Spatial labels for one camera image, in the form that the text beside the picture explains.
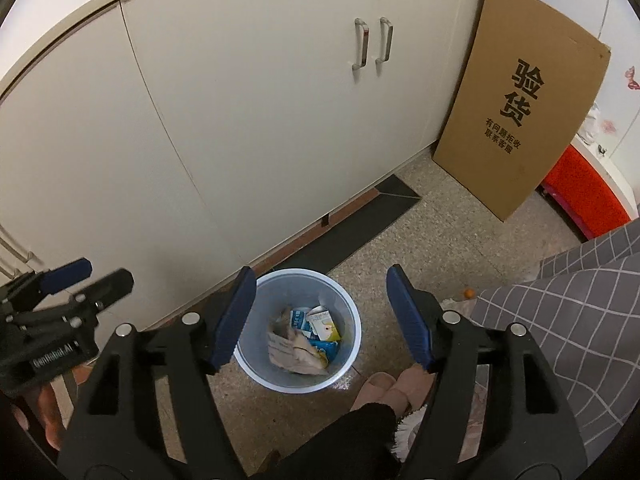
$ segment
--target blue object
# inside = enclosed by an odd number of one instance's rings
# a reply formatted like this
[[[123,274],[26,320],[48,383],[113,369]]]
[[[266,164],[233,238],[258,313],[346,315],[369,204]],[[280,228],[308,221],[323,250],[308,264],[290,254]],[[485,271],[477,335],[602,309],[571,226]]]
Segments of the blue object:
[[[402,267],[394,265],[386,272],[386,294],[412,357],[427,369],[434,361],[431,332],[414,300],[416,290]]]
[[[80,258],[70,264],[46,272],[40,279],[40,291],[44,294],[57,294],[71,285],[86,280],[92,273],[91,262]]]
[[[220,370],[223,365],[231,361],[231,356],[234,354],[236,344],[244,328],[244,322],[254,304],[255,290],[255,273],[250,267],[243,267],[236,277],[229,295],[212,298],[210,301],[210,303],[219,301],[219,306],[224,308],[213,334],[214,349],[209,358],[209,363],[216,370]]]
[[[329,363],[333,363],[335,357],[338,355],[338,348],[340,343],[337,341],[320,341],[319,339],[310,339],[309,344],[318,350],[320,353],[326,355],[326,360]]]

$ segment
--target cardboard sheet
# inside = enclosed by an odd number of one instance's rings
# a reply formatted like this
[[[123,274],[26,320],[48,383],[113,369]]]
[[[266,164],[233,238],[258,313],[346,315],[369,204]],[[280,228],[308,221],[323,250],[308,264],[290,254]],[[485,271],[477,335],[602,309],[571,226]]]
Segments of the cardboard sheet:
[[[571,142],[609,57],[539,0],[485,0],[434,160],[505,220]]]

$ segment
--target cabinet door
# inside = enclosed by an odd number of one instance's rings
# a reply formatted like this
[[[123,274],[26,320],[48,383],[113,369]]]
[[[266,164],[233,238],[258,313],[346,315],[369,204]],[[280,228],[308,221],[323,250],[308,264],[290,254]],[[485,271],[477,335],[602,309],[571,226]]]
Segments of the cabinet door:
[[[119,7],[40,60],[0,104],[0,224],[46,267],[119,267],[108,317],[143,329],[241,265],[154,110]]]
[[[473,41],[478,0],[376,0],[376,129],[366,144],[386,173],[434,142]]]
[[[354,19],[372,16],[371,0],[122,5],[167,133],[245,261],[372,182],[360,142],[375,119],[374,58],[352,70]]]
[[[0,286],[9,283],[12,279],[30,270],[26,264],[0,245]]]

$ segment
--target hand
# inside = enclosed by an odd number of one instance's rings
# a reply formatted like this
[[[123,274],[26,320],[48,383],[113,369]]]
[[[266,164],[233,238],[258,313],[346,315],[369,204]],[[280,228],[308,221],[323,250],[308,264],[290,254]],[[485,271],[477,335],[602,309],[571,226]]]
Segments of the hand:
[[[25,398],[35,400],[35,415],[44,427],[47,442],[52,448],[60,451],[66,430],[62,424],[62,415],[60,414],[60,408],[58,407],[58,400],[56,399],[56,393],[53,391],[53,386],[51,386],[51,384],[45,384],[44,386],[34,388],[25,394]],[[24,431],[28,431],[29,421],[22,410],[12,404],[12,412],[14,412],[15,419],[21,428],[23,428]]]

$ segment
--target pink slipper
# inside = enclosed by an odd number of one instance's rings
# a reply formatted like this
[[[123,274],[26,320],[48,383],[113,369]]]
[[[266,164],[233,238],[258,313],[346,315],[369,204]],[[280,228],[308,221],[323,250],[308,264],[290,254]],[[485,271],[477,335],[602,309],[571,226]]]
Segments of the pink slipper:
[[[405,394],[411,404],[412,411],[419,410],[435,382],[436,375],[429,374],[419,364],[407,368],[400,374],[391,390],[399,390]]]
[[[395,384],[396,380],[386,372],[373,374],[367,379],[367,382],[362,385],[350,411],[353,412],[370,402],[378,402]]]
[[[389,388],[389,390],[380,397],[380,400],[377,402],[380,404],[386,404],[394,410],[396,418],[401,418],[409,407],[409,399],[407,399],[406,395],[396,387]]]

